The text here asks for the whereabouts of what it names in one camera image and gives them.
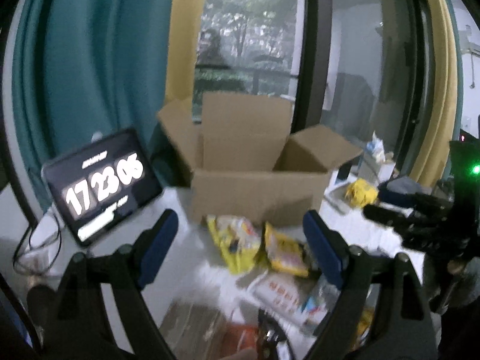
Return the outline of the yellow black snack bag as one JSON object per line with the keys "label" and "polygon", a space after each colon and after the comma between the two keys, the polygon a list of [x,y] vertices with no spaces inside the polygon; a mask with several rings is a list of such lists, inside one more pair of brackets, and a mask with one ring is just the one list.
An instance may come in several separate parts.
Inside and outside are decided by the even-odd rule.
{"label": "yellow black snack bag", "polygon": [[308,278],[311,258],[305,244],[278,232],[269,222],[264,224],[264,248],[273,270]]}

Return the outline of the white red text snack pack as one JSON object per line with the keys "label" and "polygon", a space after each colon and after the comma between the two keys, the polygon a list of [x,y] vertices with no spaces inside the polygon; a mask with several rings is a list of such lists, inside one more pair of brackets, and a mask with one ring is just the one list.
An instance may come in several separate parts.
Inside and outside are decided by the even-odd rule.
{"label": "white red text snack pack", "polygon": [[315,329],[326,316],[323,306],[308,310],[304,303],[316,282],[294,275],[266,271],[247,287],[260,304],[300,328]]}

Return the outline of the yellow chips bag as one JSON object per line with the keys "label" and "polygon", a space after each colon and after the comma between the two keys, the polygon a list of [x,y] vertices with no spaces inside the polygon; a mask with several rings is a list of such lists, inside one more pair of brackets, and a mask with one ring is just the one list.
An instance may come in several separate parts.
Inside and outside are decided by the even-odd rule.
{"label": "yellow chips bag", "polygon": [[206,224],[231,274],[246,274],[255,268],[262,236],[249,219],[235,215],[208,215]]}

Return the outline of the clear bag of biscuits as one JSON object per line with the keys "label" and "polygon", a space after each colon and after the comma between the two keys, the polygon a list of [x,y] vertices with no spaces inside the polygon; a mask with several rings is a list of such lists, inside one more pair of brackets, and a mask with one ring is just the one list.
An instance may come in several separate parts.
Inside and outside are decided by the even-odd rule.
{"label": "clear bag of biscuits", "polygon": [[223,359],[231,355],[227,348],[231,327],[230,319],[218,308],[176,299],[159,331],[176,359]]}

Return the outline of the orange snack bag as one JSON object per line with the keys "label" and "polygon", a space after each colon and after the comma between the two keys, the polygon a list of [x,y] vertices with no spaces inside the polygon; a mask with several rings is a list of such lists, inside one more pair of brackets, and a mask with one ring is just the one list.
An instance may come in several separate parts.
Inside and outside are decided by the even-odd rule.
{"label": "orange snack bag", "polygon": [[258,352],[259,329],[255,325],[230,323],[225,328],[220,347],[220,355],[227,357],[241,350],[252,349]]}

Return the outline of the small blue snack packet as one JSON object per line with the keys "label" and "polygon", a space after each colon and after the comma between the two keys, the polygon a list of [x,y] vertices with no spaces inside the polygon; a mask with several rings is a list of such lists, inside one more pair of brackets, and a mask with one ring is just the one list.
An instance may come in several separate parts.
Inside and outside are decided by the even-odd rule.
{"label": "small blue snack packet", "polygon": [[301,307],[304,322],[302,328],[313,336],[319,336],[333,312],[340,291],[322,274]]}

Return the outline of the grey cloth pouch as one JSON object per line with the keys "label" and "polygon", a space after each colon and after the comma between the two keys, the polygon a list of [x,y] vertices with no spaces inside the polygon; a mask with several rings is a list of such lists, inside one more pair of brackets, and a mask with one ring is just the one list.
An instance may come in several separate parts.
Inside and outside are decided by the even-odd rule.
{"label": "grey cloth pouch", "polygon": [[431,195],[431,187],[425,187],[408,176],[402,175],[389,180],[386,189],[397,194],[426,194]]}

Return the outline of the yellow right curtain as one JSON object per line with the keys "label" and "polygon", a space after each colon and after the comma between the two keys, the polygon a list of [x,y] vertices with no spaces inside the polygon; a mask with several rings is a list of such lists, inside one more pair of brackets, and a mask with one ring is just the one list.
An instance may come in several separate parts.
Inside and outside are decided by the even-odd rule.
{"label": "yellow right curtain", "polygon": [[446,0],[427,0],[433,30],[433,106],[410,177],[434,186],[448,162],[457,106],[457,57],[452,18]]}

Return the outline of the yellow curtain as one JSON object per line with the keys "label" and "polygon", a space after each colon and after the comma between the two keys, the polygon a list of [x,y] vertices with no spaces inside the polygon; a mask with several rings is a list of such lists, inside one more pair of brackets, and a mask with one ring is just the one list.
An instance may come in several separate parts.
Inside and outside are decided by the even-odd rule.
{"label": "yellow curtain", "polygon": [[192,105],[198,35],[205,0],[172,0],[165,100]]}
{"label": "yellow curtain", "polygon": [[410,177],[434,186],[448,162],[457,106],[457,57],[452,18],[446,0],[427,0],[433,30],[433,106]]}

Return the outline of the tablet showing clock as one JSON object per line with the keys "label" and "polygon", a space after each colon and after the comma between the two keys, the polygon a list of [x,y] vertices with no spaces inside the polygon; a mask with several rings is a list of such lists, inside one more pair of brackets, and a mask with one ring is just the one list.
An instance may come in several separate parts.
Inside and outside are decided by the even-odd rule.
{"label": "tablet showing clock", "polygon": [[41,177],[82,248],[94,244],[163,191],[132,127],[45,163]]}

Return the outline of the brown cardboard box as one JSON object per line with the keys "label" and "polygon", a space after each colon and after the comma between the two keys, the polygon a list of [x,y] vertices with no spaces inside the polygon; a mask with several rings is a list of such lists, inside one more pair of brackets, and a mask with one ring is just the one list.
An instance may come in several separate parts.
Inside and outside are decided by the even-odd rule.
{"label": "brown cardboard box", "polygon": [[331,173],[361,150],[317,124],[292,133],[293,105],[281,97],[210,92],[200,123],[183,102],[157,114],[191,189],[189,217],[245,217],[253,224],[301,225],[320,210]]}

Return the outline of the yellow left curtain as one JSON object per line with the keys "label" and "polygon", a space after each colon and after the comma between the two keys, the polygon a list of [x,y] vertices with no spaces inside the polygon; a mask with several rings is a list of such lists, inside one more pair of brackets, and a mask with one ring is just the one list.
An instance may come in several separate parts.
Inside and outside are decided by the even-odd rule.
{"label": "yellow left curtain", "polygon": [[172,0],[165,100],[192,105],[198,35],[205,0]]}

